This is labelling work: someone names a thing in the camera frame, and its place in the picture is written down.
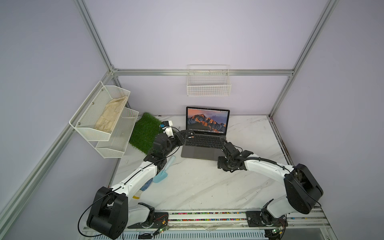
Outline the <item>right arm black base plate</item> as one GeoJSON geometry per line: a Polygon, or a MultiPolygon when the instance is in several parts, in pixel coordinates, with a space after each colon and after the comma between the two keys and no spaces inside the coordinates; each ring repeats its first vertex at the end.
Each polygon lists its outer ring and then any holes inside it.
{"type": "Polygon", "coordinates": [[[267,211],[247,211],[246,219],[249,227],[286,227],[287,218],[274,218],[267,211]]]}

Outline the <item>grey laptop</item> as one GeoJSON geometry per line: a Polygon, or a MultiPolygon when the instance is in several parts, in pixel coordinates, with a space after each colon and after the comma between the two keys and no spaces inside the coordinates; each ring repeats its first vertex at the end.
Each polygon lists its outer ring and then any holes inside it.
{"type": "Polygon", "coordinates": [[[194,137],[183,145],[181,157],[217,161],[224,155],[230,110],[186,107],[186,129],[194,137]]]}

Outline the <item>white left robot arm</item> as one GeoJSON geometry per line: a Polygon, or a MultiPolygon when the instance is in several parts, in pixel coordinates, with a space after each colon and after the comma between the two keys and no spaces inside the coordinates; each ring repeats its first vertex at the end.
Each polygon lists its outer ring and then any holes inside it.
{"type": "Polygon", "coordinates": [[[165,167],[172,151],[195,136],[192,130],[167,129],[170,133],[163,132],[155,137],[152,149],[132,174],[113,187],[101,187],[96,192],[93,203],[85,210],[89,213],[86,222],[88,228],[115,240],[126,227],[141,225],[149,228],[154,224],[154,207],[145,203],[130,207],[129,203],[165,167]]]}

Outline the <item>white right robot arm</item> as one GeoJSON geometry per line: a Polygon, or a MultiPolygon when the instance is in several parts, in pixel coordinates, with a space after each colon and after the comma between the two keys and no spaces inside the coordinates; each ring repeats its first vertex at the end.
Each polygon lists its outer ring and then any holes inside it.
{"type": "Polygon", "coordinates": [[[283,165],[262,158],[251,151],[239,151],[231,142],[221,140],[223,157],[218,157],[218,169],[233,173],[251,171],[266,176],[284,186],[282,195],[268,201],[260,210],[257,225],[272,226],[287,214],[298,212],[308,215],[312,209],[320,208],[324,191],[303,164],[283,165]]]}

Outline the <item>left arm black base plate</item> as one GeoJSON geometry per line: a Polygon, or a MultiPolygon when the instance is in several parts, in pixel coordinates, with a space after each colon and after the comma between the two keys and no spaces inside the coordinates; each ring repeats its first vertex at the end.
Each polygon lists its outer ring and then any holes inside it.
{"type": "Polygon", "coordinates": [[[167,224],[168,220],[168,212],[154,212],[153,214],[150,214],[148,219],[143,223],[128,225],[127,229],[158,229],[161,225],[163,225],[163,222],[167,224]]]}

